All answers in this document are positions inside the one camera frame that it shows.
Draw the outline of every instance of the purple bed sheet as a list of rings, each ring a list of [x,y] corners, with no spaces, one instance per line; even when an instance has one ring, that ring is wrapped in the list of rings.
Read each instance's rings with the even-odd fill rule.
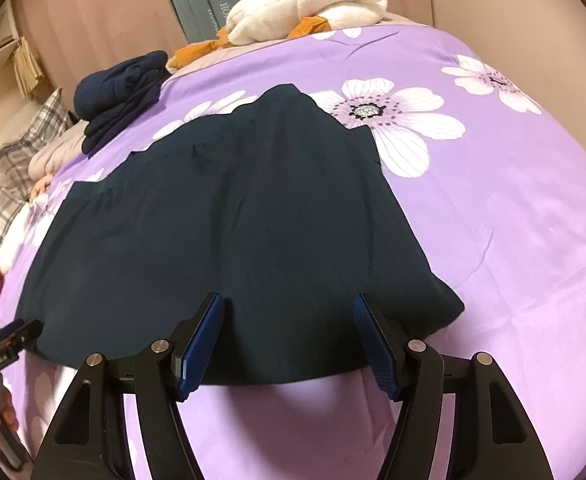
[[[99,180],[183,121],[228,112],[281,83],[312,94],[347,126],[371,126],[384,175],[434,272],[466,304],[432,345],[493,354],[556,479],[573,479],[586,463],[586,154],[508,79],[432,28],[317,34],[170,80],[114,142],[55,177],[6,277],[0,325],[12,319],[74,181]],[[33,451],[72,376],[33,355],[6,370]],[[446,471],[451,400],[433,479]],[[125,402],[135,471],[147,480],[135,402]],[[180,406],[207,479],[373,479],[397,412],[367,369],[286,385],[202,386]]]

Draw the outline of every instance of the metal screw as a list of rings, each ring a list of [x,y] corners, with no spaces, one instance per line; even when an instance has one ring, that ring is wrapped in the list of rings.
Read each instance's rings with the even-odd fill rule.
[[[409,348],[414,352],[424,352],[426,350],[426,344],[419,339],[411,339],[409,341]]]
[[[102,356],[100,354],[90,354],[86,358],[86,364],[89,366],[95,366],[102,362]]]
[[[491,364],[493,362],[493,358],[489,354],[486,354],[484,352],[480,352],[476,356],[476,358],[478,359],[478,363],[480,363],[481,365],[488,366],[489,364]]]
[[[156,354],[161,354],[169,348],[169,342],[166,339],[158,339],[151,345],[151,350]]]

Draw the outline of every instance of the folded navy clothes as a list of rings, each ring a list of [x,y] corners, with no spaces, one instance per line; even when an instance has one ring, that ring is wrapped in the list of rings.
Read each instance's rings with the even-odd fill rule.
[[[160,97],[169,76],[168,56],[158,50],[86,76],[74,96],[77,115],[89,121],[82,152],[92,156]]]

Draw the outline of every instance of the white plush toy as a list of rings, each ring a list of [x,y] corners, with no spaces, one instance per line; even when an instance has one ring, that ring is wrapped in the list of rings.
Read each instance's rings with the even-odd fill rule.
[[[228,40],[234,45],[282,40],[308,16],[326,18],[331,30],[375,25],[387,0],[240,0],[227,16]]]

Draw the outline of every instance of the blue gripper pad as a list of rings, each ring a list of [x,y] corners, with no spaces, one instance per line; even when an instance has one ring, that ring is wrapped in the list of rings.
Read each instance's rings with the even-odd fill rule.
[[[223,323],[224,298],[218,294],[199,323],[182,359],[182,379],[177,385],[177,393],[182,399],[187,399],[199,388]]]
[[[389,399],[396,400],[399,387],[395,380],[393,354],[382,337],[369,308],[359,296],[353,301],[353,321],[364,353],[371,365],[377,387],[387,394]]]

